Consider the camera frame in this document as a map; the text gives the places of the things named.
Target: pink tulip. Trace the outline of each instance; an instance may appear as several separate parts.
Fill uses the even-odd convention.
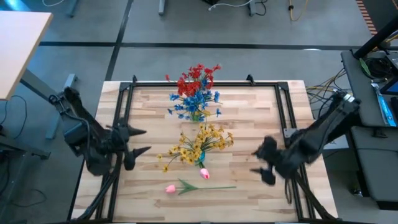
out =
[[[206,180],[208,180],[210,178],[210,174],[207,171],[207,169],[205,169],[205,168],[200,170],[200,176],[203,177]]]
[[[175,186],[174,185],[170,185],[170,186],[166,187],[166,193],[172,194],[174,192],[175,192]]]

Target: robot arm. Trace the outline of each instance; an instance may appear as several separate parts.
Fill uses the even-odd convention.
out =
[[[81,103],[79,93],[66,88],[59,95],[52,95],[49,102],[60,113],[65,142],[76,156],[83,155],[87,169],[93,175],[104,175],[111,169],[108,154],[123,152],[124,167],[133,170],[136,157],[150,147],[129,151],[127,142],[130,136],[146,131],[134,129],[123,121],[109,129],[104,129]]]

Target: wooden tabletop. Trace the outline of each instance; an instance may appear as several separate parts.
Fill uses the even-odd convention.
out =
[[[105,82],[99,100],[96,119],[105,126],[113,121],[120,82]],[[299,128],[312,123],[303,81],[289,81],[292,104]],[[168,160],[158,162],[156,155],[166,153],[178,143],[182,131],[196,135],[199,124],[169,115],[167,108],[175,102],[169,94],[173,87],[135,88],[129,124],[145,129],[146,134],[134,136],[130,149],[152,146],[137,159],[133,171],[121,171],[116,199],[114,222],[292,222],[297,221],[294,203],[288,205],[284,193],[284,180],[277,176],[271,187],[261,182],[259,175],[250,168],[264,166],[250,156],[264,139],[273,136],[279,147],[284,148],[275,91],[272,87],[213,87],[221,93],[222,115],[211,116],[209,123],[223,125],[234,135],[234,146],[223,151],[206,153],[205,165],[210,179],[199,176],[199,168],[173,162],[170,171],[162,172]],[[214,112],[219,105],[210,105]],[[284,104],[286,118],[287,107]],[[322,157],[307,169],[310,186],[325,208],[337,216],[335,203]],[[236,186],[235,189],[197,190],[178,196],[164,192],[166,186],[183,179],[197,187]],[[101,185],[100,177],[93,177],[85,168],[72,217],[81,215],[91,203]],[[307,214],[303,193],[300,194]]]
[[[52,19],[48,12],[0,11],[0,100],[9,100]]]

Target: wooden table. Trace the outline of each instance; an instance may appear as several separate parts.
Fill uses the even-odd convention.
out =
[[[120,82],[105,82],[96,119],[101,125],[113,121]],[[303,81],[289,81],[292,104],[299,128],[312,123]],[[206,154],[205,165],[210,180],[202,179],[198,167],[173,162],[170,171],[162,172],[167,160],[159,163],[158,153],[166,153],[178,143],[181,130],[194,136],[199,124],[169,115],[167,108],[175,102],[169,94],[173,87],[135,88],[129,124],[147,130],[130,139],[129,147],[152,146],[138,158],[133,171],[121,171],[114,222],[289,222],[297,221],[294,203],[288,205],[284,180],[270,187],[260,176],[249,172],[261,163],[250,153],[262,143],[265,135],[276,138],[283,148],[275,91],[270,87],[213,87],[221,93],[222,115],[211,116],[208,122],[223,125],[234,134],[234,146]],[[310,186],[325,208],[337,216],[335,203],[322,156],[307,169]],[[178,178],[198,187],[237,186],[236,189],[197,190],[181,196],[164,192],[170,184],[180,185]],[[101,177],[92,176],[85,168],[81,175],[73,215],[78,217],[91,203],[101,185]],[[307,214],[303,193],[303,209]]]

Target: gray floor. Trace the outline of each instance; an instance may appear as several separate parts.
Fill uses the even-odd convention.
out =
[[[46,0],[47,4],[56,1]],[[76,16],[66,17],[69,0],[55,7],[44,7],[38,0],[5,0],[0,8],[18,6],[23,11],[49,11],[54,19],[45,41],[115,42],[128,0],[81,0]],[[242,1],[231,1],[239,4]],[[295,0],[295,13],[304,0]],[[310,1],[308,11],[298,22],[290,22],[288,0],[269,0],[266,16],[248,16],[248,9],[217,7],[211,12],[199,0],[168,0],[164,17],[157,15],[158,0],[135,0],[123,42],[211,43],[211,44],[280,44],[280,45],[361,45],[371,35],[355,0]],[[54,89],[60,90],[69,73],[78,75],[77,88],[84,105],[96,113],[102,83],[105,79],[113,47],[39,47],[29,69]],[[316,85],[341,68],[339,50],[257,50],[257,49],[189,49],[122,47],[112,80],[163,80],[166,73],[177,78],[189,66],[220,63],[218,80],[242,80],[252,74],[257,80],[304,80]],[[338,84],[349,88],[346,77]],[[50,151],[51,157],[41,161],[27,156],[22,181],[17,182],[13,201],[27,204],[40,199],[31,189],[40,189],[47,201],[29,208],[7,206],[7,220],[28,219],[29,223],[61,222],[67,217],[81,166],[63,142],[61,130],[53,141],[44,139],[45,130],[55,112],[44,100],[19,85],[15,94],[27,100],[28,119],[19,141]],[[14,98],[8,106],[6,131],[15,135],[24,117],[23,104]],[[0,109],[0,118],[4,116]],[[16,155],[12,164],[22,159]],[[350,221],[392,223],[398,212],[380,211],[368,198],[351,195],[355,183],[354,158],[344,154],[326,161],[338,214]],[[11,166],[11,173],[17,166]]]

